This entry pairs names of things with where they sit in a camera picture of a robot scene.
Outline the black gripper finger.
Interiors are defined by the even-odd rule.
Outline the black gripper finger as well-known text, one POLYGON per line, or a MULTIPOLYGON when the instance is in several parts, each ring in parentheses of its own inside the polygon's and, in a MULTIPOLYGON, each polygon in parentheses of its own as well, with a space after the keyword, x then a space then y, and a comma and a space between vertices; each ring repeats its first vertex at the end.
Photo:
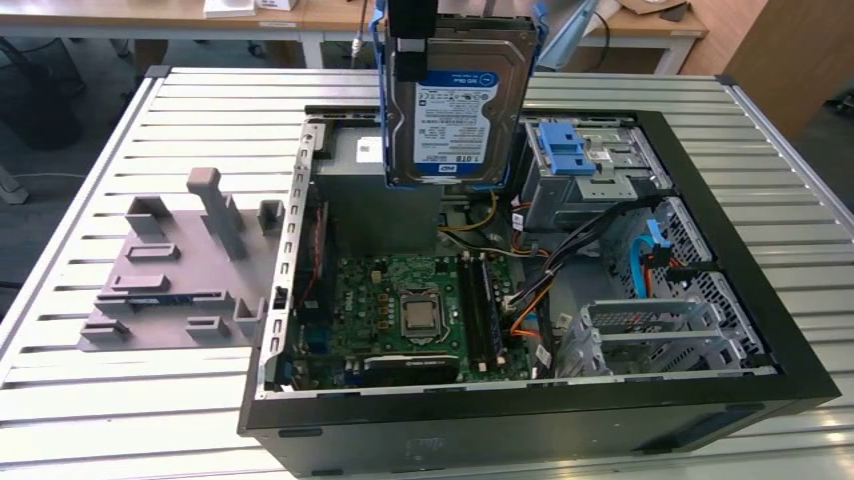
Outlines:
POLYGON ((435 34, 436 0, 390 1, 387 4, 386 50, 392 78, 427 78, 427 46, 435 34))

